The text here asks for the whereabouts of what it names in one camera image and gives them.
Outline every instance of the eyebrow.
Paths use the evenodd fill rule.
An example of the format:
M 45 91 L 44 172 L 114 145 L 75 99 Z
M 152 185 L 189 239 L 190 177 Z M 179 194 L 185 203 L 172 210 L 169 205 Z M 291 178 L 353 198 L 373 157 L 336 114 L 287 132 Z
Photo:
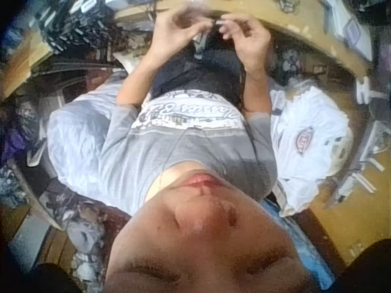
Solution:
M 169 268 L 162 266 L 152 259 L 146 258 L 132 260 L 126 264 L 123 270 L 125 272 L 148 275 L 168 283 L 176 283 L 181 278 L 179 274 L 173 273 Z

